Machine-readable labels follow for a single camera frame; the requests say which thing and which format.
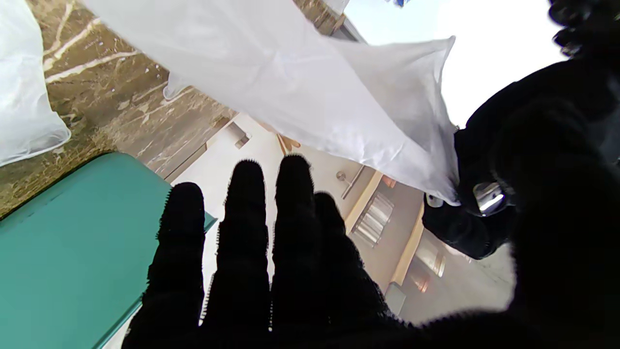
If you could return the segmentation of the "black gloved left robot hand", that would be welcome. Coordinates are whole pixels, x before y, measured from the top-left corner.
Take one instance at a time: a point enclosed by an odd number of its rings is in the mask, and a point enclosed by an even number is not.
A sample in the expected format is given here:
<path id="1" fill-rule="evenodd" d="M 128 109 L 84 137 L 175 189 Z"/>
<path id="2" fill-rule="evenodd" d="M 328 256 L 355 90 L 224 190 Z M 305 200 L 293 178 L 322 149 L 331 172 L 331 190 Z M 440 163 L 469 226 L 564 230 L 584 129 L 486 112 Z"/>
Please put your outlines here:
<path id="1" fill-rule="evenodd" d="M 619 165 L 619 2 L 552 0 L 555 42 L 568 60 L 512 82 L 487 99 L 454 135 L 458 207 L 427 195 L 422 223 L 436 238 L 482 260 L 509 240 L 514 206 L 489 169 L 488 154 L 505 119 L 530 102 L 558 98 L 581 112 L 604 158 Z"/>

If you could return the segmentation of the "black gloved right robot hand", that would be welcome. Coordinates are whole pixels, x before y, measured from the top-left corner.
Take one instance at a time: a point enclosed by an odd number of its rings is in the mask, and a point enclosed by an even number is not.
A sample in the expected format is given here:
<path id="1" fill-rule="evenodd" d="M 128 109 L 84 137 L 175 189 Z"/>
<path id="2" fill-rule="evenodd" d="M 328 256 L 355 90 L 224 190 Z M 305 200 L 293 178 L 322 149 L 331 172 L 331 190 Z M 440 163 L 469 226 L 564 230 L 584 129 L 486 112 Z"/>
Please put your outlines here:
<path id="1" fill-rule="evenodd" d="M 275 273 L 269 278 L 261 166 L 239 162 L 218 228 L 204 318 L 204 202 L 172 187 L 142 306 L 124 349 L 595 349 L 619 344 L 619 169 L 569 104 L 541 101 L 509 118 L 490 152 L 512 195 L 516 285 L 503 311 L 462 311 L 413 325 L 396 318 L 368 276 L 310 165 L 284 157 L 276 182 Z"/>

